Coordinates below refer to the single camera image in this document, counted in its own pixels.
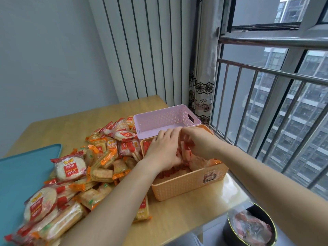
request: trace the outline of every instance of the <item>yellow logo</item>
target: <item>yellow logo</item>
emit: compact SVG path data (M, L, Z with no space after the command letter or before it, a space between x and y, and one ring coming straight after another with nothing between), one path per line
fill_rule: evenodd
M42 196L42 192L39 192L39 194L31 200L31 203L37 201L41 196Z
M69 159L69 160L64 161L64 164L67 165L67 164L69 164L69 163L71 163L71 162L73 162L73 161L74 161L73 158L71 158L71 159Z

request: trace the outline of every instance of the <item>yellow rim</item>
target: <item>yellow rim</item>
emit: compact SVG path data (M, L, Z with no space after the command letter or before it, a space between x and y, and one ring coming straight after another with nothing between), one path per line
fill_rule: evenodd
M275 233L276 233L276 234L275 234L275 240L274 240L273 244L271 245L271 246L273 246L273 245L275 245L276 242L277 242L277 230L276 230L275 224L273 223L271 217L266 213L266 211L265 211L262 207L260 207L260 208L262 209L262 211L265 212L265 214L269 217L269 219L271 220L271 222L272 222L272 224L273 224L273 228L274 228ZM249 245L248 243L244 242L244 240L241 239L241 238L237 235L237 233L234 231L234 229L233 229L232 226L231 226L230 219L229 219L229 214L227 213L227 215L228 215L228 222L229 222L229 225L230 225L230 228L231 228L232 232L233 232L233 233L237 236L237 238L238 238L240 241L242 241L244 244L246 244L247 246L252 246L252 245Z

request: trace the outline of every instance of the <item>trash can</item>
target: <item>trash can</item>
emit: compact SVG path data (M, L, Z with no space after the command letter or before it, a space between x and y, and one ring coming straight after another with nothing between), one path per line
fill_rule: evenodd
M270 216L255 203L253 203L253 205L247 208L246 210L249 211L254 217L262 220L271 227L272 236L270 241L266 245L273 246L277 242L277 230ZM223 228L223 238L226 244L229 246L251 246L248 243L244 242L244 240L237 235L237 233L231 226L230 219L232 219L232 217L229 217L228 214L228 219Z

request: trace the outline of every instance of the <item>wooden table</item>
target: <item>wooden table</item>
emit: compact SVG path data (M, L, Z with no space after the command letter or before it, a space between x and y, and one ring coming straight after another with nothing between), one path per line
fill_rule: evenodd
M83 145L96 128L121 117L166 108L155 95L126 103L96 108L31 123L6 156L60 143L61 155ZM201 232L203 225L248 201L248 196L227 174L223 181L158 202L149 191L149 209L153 219L133 224L124 245L164 245L190 231Z

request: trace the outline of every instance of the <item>forearm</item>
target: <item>forearm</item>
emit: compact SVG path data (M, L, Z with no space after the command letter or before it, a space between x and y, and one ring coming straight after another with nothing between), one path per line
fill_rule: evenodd
M157 173L140 161L84 220L67 233L61 246L121 245Z
M297 245L324 245L328 202L235 146L216 151L275 223Z

